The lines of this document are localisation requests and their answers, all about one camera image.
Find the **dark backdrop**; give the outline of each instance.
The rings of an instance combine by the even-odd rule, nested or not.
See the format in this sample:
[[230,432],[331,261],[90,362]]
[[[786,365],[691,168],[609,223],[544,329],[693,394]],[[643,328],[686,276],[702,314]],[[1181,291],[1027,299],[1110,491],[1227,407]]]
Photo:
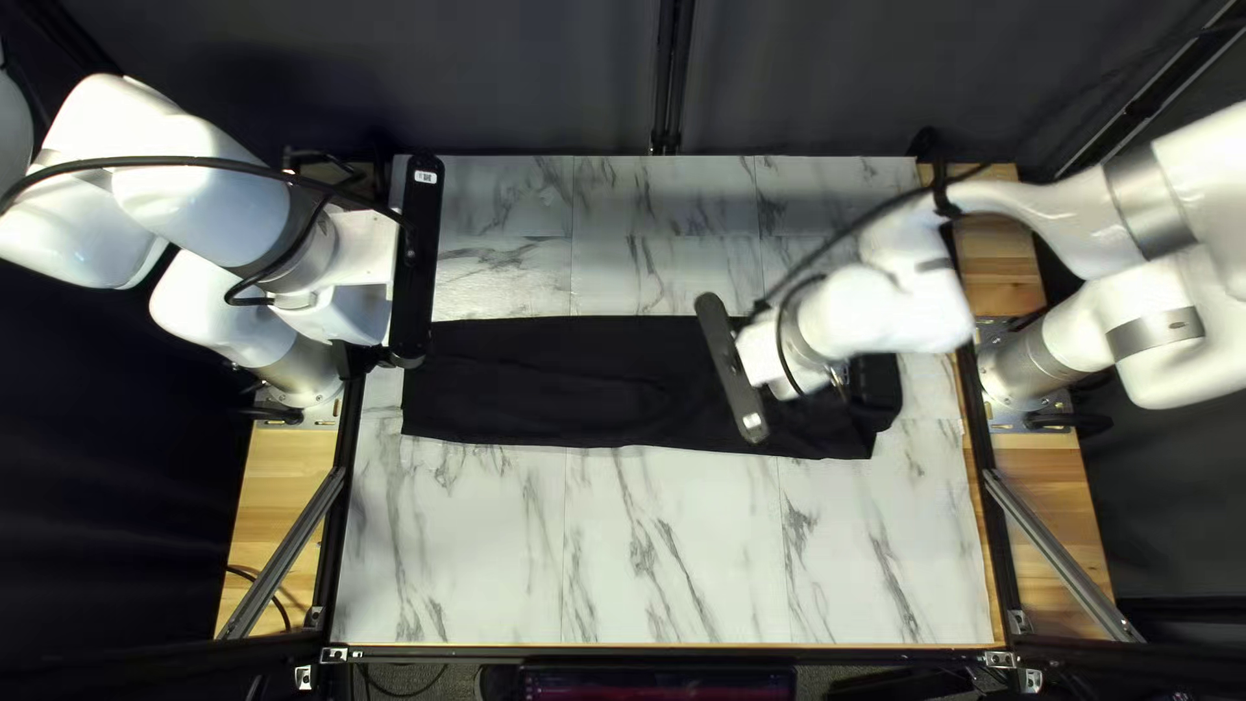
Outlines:
[[[699,0],[684,152],[902,154],[1054,169],[1169,55],[1072,87],[1224,0]],[[660,0],[64,0],[136,77],[272,157],[371,127],[440,152],[648,146]]]
[[[107,67],[0,2],[7,70],[55,115]],[[85,289],[0,260],[0,677],[216,631],[249,423],[243,379],[147,314],[159,269]]]

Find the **table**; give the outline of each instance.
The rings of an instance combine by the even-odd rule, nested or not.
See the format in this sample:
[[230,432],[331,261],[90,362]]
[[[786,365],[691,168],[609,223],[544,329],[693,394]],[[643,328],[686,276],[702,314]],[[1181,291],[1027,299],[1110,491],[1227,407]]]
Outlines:
[[[951,172],[954,174],[968,168],[953,167]],[[922,182],[930,182],[930,168],[921,166],[920,169]],[[996,164],[978,177],[1015,181],[1017,168]],[[1047,304],[1034,256],[1033,234],[1024,225],[994,214],[967,217],[956,224],[956,245],[966,295],[976,314],[1022,315]],[[996,435],[992,445],[1001,472],[1011,478],[1017,492],[1043,517],[1047,527],[1095,584],[1111,596],[1108,564],[1077,435]],[[973,456],[968,442],[964,457],[972,471]],[[974,499],[982,529],[981,496]],[[986,532],[981,533],[984,539]],[[1012,524],[1009,542],[1020,601],[1035,633],[1106,639],[1106,634],[1073,600],[1047,560]],[[991,595],[992,619],[998,621],[993,585]]]

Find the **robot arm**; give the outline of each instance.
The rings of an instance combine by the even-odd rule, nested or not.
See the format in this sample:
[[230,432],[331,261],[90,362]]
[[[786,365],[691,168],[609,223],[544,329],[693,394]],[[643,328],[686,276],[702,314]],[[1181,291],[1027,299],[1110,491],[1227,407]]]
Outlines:
[[[1204,293],[1200,299],[1204,304],[1215,299],[1221,309],[1246,299],[1246,237],[1237,230],[1239,222],[1246,222],[1242,193],[1246,193],[1246,103],[1053,184],[979,179],[952,184],[947,191],[948,199],[966,212],[999,213],[1024,222],[1082,278],[1113,280],[1088,284],[1079,293],[1084,299],[1065,304],[1087,305],[1085,299],[1094,298],[1101,305],[1118,294],[1133,294],[1130,289],[1138,283],[1129,283],[1131,278],[1116,280],[1115,275],[1139,266],[1144,270],[1134,273],[1135,276],[1166,274],[1186,279],[1192,274],[1189,270],[1185,276],[1174,275],[1161,273],[1164,265],[1145,263],[1201,243],[1206,252],[1200,255],[1206,255],[1215,269],[1220,294]],[[913,350],[946,354],[968,340],[973,318],[937,234],[944,220],[936,213],[933,197],[926,194],[867,222],[857,234],[860,264],[845,265],[802,290],[786,309],[785,327],[775,327],[778,314],[771,311],[740,330],[736,350],[749,382],[755,387],[769,385],[781,400],[796,396],[779,362],[776,337],[782,339],[784,359],[804,392],[826,385],[832,377],[829,369],[856,355]],[[1133,298],[1146,299],[1148,309],[1177,308],[1172,305],[1177,301],[1163,301],[1163,295],[1133,294]],[[1095,330],[1104,339],[1118,325],[1141,318],[1138,315],[1141,310],[1135,309],[1134,316],[1123,310],[1129,304],[1116,306],[1113,314],[1095,316],[1100,319],[1098,325],[1109,324]],[[795,320],[789,322],[787,316]],[[1048,322],[1035,325],[1047,326],[1053,336],[1053,327],[1068,329],[1064,332],[1072,336],[1089,327],[1084,321],[1063,322],[1065,316],[1059,306],[1049,316]],[[1105,359],[1100,354],[1095,362],[1082,362],[1079,369],[1078,364],[1053,362],[1054,356],[1043,347],[1015,350],[1014,362],[1007,365],[1008,380],[994,377],[998,369],[989,366],[989,355],[984,356],[983,369],[989,370],[986,382],[997,381],[996,391],[1011,401],[1022,395],[1037,398],[1067,385],[1068,379],[1101,370],[1114,360],[1111,354]],[[1125,365],[1141,364],[1134,359]],[[1022,377],[1033,381],[1024,392],[1009,395],[1001,390],[1015,386]],[[1053,383],[1045,392],[1038,392],[1039,386]],[[1172,401],[1177,400],[1155,403],[1175,406],[1170,405]]]
[[[65,100],[30,171],[118,156],[263,166],[151,87],[93,75]],[[340,387],[329,342],[379,344],[389,320],[395,229],[345,223],[339,228],[315,197],[278,179],[207,167],[118,167],[29,187],[0,215],[0,256],[83,286],[127,288],[172,242],[183,250],[152,294],[153,319],[250,369],[282,402],[309,407],[331,401]],[[255,279],[259,289],[249,293],[272,303],[227,304],[226,290],[242,278]]]

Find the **marble surface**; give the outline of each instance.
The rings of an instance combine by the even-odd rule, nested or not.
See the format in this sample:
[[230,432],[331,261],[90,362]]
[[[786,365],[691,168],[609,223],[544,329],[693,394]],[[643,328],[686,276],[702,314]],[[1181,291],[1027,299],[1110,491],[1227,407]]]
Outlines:
[[758,233],[753,156],[576,158],[574,230],[583,235]]
[[[483,193],[505,192],[500,182],[532,183],[516,189],[530,198],[562,192],[552,184],[562,181],[540,179],[527,161],[503,158],[491,169],[480,158],[460,171],[478,173],[456,187],[481,212],[457,220],[497,218],[485,212],[493,204]],[[500,227],[444,232],[437,319],[690,314],[708,289],[744,313],[826,240],[801,223],[831,210],[812,205],[815,184],[829,188],[817,202],[852,212],[916,178],[905,159],[551,159],[564,161],[569,232],[548,228],[562,222],[549,210],[518,204]],[[769,228],[768,202],[787,202]],[[852,259],[851,242],[840,242],[821,266]],[[402,437],[402,374],[374,371],[333,637],[991,642],[952,366],[905,355],[900,367],[906,406],[871,461]]]
[[835,235],[921,184],[912,158],[758,156],[755,169],[763,235]]

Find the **black cloth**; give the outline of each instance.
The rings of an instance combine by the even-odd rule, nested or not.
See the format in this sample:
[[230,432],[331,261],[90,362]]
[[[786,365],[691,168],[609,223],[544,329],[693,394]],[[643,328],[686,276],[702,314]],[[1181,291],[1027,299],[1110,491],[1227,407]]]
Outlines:
[[765,397],[770,437],[740,437],[695,316],[548,316],[432,324],[406,372],[402,433],[459,443],[662,446],[791,458],[868,458],[900,412],[895,356],[852,362],[834,390]]

